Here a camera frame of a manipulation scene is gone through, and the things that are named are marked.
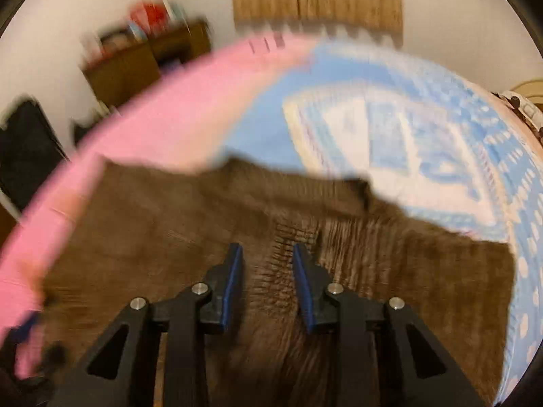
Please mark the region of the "brown knitted sweater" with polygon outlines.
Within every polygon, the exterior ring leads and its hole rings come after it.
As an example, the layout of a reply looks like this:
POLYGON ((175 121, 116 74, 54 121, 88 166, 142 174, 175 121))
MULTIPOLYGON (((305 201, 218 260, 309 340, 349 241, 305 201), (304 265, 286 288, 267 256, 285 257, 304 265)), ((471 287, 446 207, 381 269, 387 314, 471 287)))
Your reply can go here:
POLYGON ((486 403, 501 384, 514 260, 409 217, 362 179, 284 174, 238 159, 199 175, 108 163, 43 281, 46 345, 75 363, 136 296, 176 296, 243 247, 242 318, 206 353, 214 406, 321 406, 329 341, 307 335, 292 251, 305 245, 344 287, 398 296, 486 403))

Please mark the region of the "black folding chair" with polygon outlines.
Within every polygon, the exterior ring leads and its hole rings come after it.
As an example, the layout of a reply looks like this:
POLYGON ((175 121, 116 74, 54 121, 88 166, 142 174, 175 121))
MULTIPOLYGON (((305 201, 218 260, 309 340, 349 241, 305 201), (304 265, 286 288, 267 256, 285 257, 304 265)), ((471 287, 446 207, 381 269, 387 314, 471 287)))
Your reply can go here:
POLYGON ((56 166, 62 144, 37 100, 24 97, 1 122, 1 190, 21 211, 56 166))

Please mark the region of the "pink and blue blanket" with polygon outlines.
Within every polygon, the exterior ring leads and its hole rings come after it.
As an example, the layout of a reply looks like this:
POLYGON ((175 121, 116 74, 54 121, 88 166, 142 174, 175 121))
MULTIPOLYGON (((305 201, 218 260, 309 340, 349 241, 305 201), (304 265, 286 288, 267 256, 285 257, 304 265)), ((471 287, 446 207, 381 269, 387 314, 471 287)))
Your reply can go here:
POLYGON ((516 284, 493 399, 542 340, 542 150, 501 100, 388 48, 252 37, 177 69, 106 119, 40 188, 1 251, 1 328, 39 307, 29 272, 53 262, 103 162, 184 170, 239 155, 285 171, 363 175, 408 214, 505 241, 516 284))

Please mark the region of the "cream wooden headboard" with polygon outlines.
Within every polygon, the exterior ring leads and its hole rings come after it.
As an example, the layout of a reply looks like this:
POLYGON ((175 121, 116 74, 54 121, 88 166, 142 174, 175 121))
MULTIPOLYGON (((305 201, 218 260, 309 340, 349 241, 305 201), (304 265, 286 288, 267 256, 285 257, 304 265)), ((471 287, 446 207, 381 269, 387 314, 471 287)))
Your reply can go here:
POLYGON ((543 79, 533 79, 512 88, 512 91, 528 99, 539 109, 543 106, 543 79))

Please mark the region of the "brown wooden desk shelf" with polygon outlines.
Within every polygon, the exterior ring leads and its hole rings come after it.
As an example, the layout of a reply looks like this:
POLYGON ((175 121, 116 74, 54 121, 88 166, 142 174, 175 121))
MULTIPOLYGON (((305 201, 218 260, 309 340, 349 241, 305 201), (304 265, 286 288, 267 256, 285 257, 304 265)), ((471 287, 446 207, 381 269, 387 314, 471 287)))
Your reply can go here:
POLYGON ((96 99, 121 106, 161 78, 161 69, 185 64, 212 49, 208 21, 191 19, 82 68, 96 99))

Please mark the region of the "black bag on floor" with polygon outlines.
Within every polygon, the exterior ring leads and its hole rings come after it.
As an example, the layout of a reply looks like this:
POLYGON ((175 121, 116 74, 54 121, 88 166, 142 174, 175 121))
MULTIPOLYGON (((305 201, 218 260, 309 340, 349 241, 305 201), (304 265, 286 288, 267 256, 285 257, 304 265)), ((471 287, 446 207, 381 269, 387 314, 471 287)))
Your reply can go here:
POLYGON ((108 109, 98 110, 93 109, 89 115, 81 120, 71 120, 71 135, 73 144, 75 147, 81 143, 86 135, 92 131, 103 119, 106 119, 110 115, 108 109))

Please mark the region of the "red box on desk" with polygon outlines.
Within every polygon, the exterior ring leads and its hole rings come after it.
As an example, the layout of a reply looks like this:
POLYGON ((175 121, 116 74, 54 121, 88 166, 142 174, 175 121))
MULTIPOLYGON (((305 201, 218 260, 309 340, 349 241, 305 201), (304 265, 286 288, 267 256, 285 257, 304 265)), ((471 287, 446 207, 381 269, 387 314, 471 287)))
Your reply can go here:
POLYGON ((168 25, 168 11, 163 3, 140 1, 129 8, 131 21, 144 32, 161 31, 168 25))

